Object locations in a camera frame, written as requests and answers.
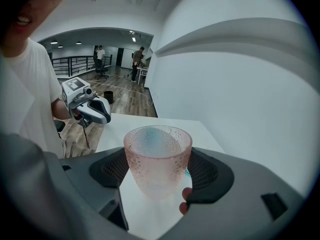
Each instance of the doorway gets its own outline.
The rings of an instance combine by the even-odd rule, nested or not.
[[[125,50],[124,48],[119,48],[118,49],[118,54],[116,56],[116,63],[115,63],[116,66],[120,66],[121,67],[122,57],[124,55],[124,50]]]

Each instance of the white t-shirt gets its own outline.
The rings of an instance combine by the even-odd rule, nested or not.
[[[97,50],[96,52],[96,56],[98,58],[98,60],[102,60],[102,55],[105,55],[105,50],[104,49],[101,49],[101,50]]]
[[[19,134],[43,151],[63,158],[63,143],[51,110],[51,103],[60,97],[62,88],[46,49],[29,38],[21,55],[1,59],[1,96],[5,95],[1,130]]]

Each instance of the pink cup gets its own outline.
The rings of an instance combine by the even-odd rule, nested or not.
[[[188,166],[192,138],[171,126],[146,126],[124,137],[124,150],[133,178],[149,198],[171,195]]]

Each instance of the man in white shirt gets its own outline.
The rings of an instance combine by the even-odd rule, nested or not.
[[[98,49],[96,50],[96,56],[97,56],[96,59],[97,59],[97,63],[98,63],[96,69],[101,69],[102,59],[105,56],[105,50],[102,49],[102,45],[98,46]]]
[[[1,42],[1,131],[16,133],[59,158],[70,157],[71,143],[59,138],[53,117],[69,119],[68,109],[46,49],[29,36],[62,0],[29,0],[10,23]]]

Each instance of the plastic cup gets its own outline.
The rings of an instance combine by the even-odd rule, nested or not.
[[[155,200],[170,196],[188,166],[191,136],[175,127],[153,125],[130,131],[123,142],[129,168],[140,190]]]

